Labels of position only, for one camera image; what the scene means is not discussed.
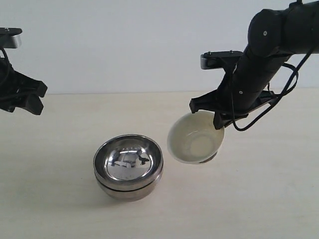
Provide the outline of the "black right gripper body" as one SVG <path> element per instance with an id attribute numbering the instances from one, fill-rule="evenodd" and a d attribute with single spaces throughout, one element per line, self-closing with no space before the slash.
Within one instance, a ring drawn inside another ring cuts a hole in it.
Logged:
<path id="1" fill-rule="evenodd" d="M 217 88 L 217 100 L 221 109 L 217 112 L 248 114 L 258 101 L 261 92 L 290 59 L 288 54 L 259 57 L 243 53 L 238 62 L 225 69 L 225 75 Z"/>

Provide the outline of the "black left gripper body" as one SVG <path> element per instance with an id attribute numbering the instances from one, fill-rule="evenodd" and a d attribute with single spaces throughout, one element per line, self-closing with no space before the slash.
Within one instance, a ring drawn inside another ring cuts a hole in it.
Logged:
<path id="1" fill-rule="evenodd" d="M 1 47 L 0 52 L 0 109 L 15 110 L 23 108 L 25 95 L 19 91 L 20 80 L 9 60 L 6 50 Z"/>

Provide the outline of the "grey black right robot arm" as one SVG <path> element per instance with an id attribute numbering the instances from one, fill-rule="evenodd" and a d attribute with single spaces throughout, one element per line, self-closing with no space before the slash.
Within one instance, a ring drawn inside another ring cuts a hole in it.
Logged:
<path id="1" fill-rule="evenodd" d="M 263 9 L 251 20 L 244 51 L 205 52 L 203 70 L 223 69 L 212 92 L 191 99 L 192 113 L 214 113 L 216 129 L 235 124 L 261 106 L 270 111 L 297 84 L 299 66 L 288 60 L 297 54 L 306 61 L 319 51 L 319 3 L 298 0 L 284 10 Z"/>

